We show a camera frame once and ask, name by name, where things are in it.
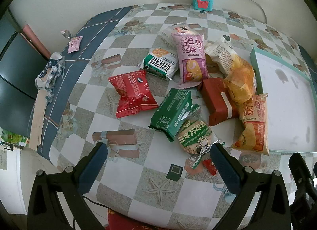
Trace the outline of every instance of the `blue gripper pad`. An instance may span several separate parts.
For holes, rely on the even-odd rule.
[[[241,191],[241,176],[243,176],[243,167],[241,164],[236,158],[231,157],[219,143],[211,146],[210,158],[219,171],[229,192],[238,195]]]
[[[96,180],[96,177],[99,174],[101,167],[104,165],[107,159],[107,156],[107,146],[102,143],[100,148],[95,152],[92,159],[88,162],[87,166],[78,178],[79,184],[77,190],[80,195],[83,195],[90,191],[94,181]]]

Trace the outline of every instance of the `small black square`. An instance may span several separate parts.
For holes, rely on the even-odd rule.
[[[177,182],[183,172],[183,167],[171,164],[170,170],[168,171],[166,178]]]

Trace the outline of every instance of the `white tray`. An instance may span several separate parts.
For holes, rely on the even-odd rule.
[[[317,152],[316,92],[311,79],[286,61],[254,48],[257,94],[268,93],[268,144],[273,151]]]

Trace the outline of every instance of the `yellow snack package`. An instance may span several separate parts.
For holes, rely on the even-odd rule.
[[[239,105],[239,116],[245,129],[232,148],[249,149],[268,155],[266,98],[267,93],[255,95]]]
[[[255,75],[253,67],[238,55],[234,56],[232,70],[225,79],[231,98],[241,104],[255,94]]]

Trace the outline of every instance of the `pink candy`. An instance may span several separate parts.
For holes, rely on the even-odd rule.
[[[70,40],[67,54],[74,52],[74,51],[79,51],[79,46],[80,46],[80,42],[81,42],[82,38],[83,38],[83,36],[78,36],[78,37],[74,37]]]

